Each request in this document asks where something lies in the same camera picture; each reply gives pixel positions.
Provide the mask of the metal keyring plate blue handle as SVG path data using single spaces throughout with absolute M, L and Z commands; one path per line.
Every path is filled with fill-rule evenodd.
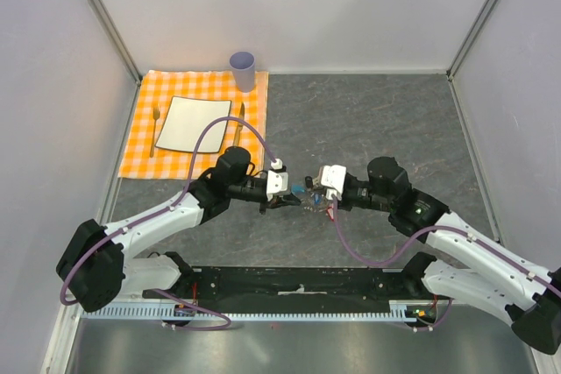
M 301 205 L 303 206 L 303 208 L 310 212 L 314 212 L 314 213 L 324 212 L 327 210 L 329 206 L 328 201 L 321 193 L 307 189 L 303 185 L 293 184 L 291 187 L 291 193 L 296 195 L 302 201 Z M 313 193 L 320 194 L 320 199 L 316 201 L 313 200 L 311 198 L 311 195 Z

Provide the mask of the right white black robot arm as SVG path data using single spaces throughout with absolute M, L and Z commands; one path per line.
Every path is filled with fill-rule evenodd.
M 459 300 L 505 322 L 531 348 L 553 355 L 560 347 L 560 272 L 507 250 L 479 233 L 457 213 L 412 187 L 392 157 L 372 159 L 367 180 L 343 166 L 325 168 L 321 184 L 334 210 L 362 208 L 386 212 L 391 225 L 410 242 L 441 251 L 468 272 L 418 253 L 404 268 L 403 292 Z

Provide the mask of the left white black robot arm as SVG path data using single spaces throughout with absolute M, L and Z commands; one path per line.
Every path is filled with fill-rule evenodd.
M 257 203 L 261 213 L 301 203 L 290 191 L 280 160 L 256 175 L 248 172 L 251 164 L 246 149 L 232 146 L 171 199 L 107 225 L 93 219 L 81 223 L 56 265 L 63 281 L 61 303 L 93 313 L 125 292 L 161 289 L 174 298 L 185 297 L 193 283 L 184 262 L 164 254 L 149 263 L 138 254 L 221 215 L 233 200 Z

